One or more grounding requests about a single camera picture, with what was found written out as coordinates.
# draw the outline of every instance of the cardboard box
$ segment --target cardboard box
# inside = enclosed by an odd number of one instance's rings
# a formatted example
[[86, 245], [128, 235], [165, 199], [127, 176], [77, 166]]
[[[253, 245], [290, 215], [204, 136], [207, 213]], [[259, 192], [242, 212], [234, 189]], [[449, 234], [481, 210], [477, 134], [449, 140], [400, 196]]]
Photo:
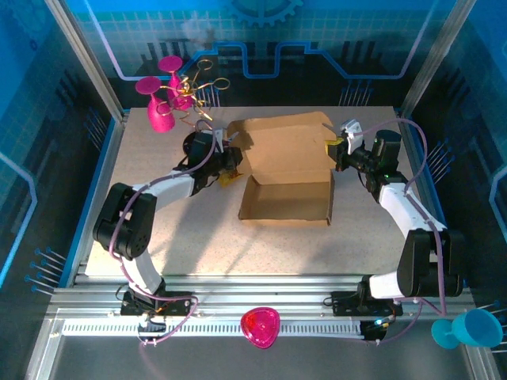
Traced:
[[238, 171], [249, 174], [239, 218], [262, 226], [328, 226], [336, 163], [326, 140], [336, 135], [322, 112], [234, 121], [227, 134], [241, 148]]

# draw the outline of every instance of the blue plastic cup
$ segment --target blue plastic cup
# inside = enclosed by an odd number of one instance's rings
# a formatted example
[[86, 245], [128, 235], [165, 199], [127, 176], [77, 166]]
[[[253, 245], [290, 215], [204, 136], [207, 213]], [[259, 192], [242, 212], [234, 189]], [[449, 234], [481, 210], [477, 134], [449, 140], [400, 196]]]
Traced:
[[473, 309], [460, 314], [452, 323], [440, 319], [431, 328], [433, 339], [443, 348], [452, 349], [459, 342], [475, 347], [495, 347], [503, 339], [498, 319], [489, 311]]

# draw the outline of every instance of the speckled tabletop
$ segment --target speckled tabletop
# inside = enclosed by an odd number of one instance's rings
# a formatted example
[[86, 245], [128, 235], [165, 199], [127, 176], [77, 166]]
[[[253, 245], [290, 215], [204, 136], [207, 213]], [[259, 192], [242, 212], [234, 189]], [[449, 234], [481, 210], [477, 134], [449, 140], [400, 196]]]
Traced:
[[[395, 117], [389, 107], [248, 107], [214, 108], [215, 127], [232, 120], [323, 111], [335, 125], [358, 119], [364, 129]], [[190, 126], [169, 133], [152, 131], [145, 108], [128, 118], [111, 184], [139, 184], [170, 172], [183, 158], [181, 143]], [[398, 131], [392, 124], [390, 129]], [[366, 147], [373, 135], [367, 135]], [[411, 177], [405, 147], [399, 170]], [[160, 210], [149, 251], [163, 275], [285, 275], [384, 273], [394, 270], [404, 239], [390, 215], [361, 186], [356, 170], [335, 173], [333, 220], [329, 227], [244, 226], [238, 210], [246, 178], [226, 188], [214, 184], [197, 195]], [[118, 276], [120, 270], [96, 242], [86, 267], [88, 276]]]

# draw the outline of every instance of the glass wall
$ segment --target glass wall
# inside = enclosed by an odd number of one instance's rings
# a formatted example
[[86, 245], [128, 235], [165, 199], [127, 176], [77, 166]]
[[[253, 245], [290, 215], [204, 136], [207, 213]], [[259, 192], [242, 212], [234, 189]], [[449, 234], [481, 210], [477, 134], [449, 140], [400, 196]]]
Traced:
[[25, 374], [110, 116], [44, 2], [0, 0], [0, 56], [0, 378], [7, 379]]
[[215, 64], [221, 105], [399, 106], [453, 0], [69, 0], [122, 105], [146, 106], [142, 76], [158, 61]]
[[[500, 310], [507, 307], [506, 16], [505, 2], [477, 1], [414, 112], [430, 149], [442, 146], [430, 168], [448, 225], [468, 238], [467, 282], [480, 304], [498, 300]], [[507, 312], [496, 315], [507, 323]], [[495, 357], [507, 376], [507, 355]]]

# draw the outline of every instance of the red heart-shaped lid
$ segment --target red heart-shaped lid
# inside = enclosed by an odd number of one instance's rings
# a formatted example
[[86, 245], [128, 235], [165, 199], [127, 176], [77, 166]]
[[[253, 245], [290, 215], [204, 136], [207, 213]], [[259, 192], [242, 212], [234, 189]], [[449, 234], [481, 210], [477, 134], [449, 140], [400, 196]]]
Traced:
[[280, 315], [270, 307], [258, 307], [243, 315], [241, 330], [254, 346], [269, 348], [280, 332]]

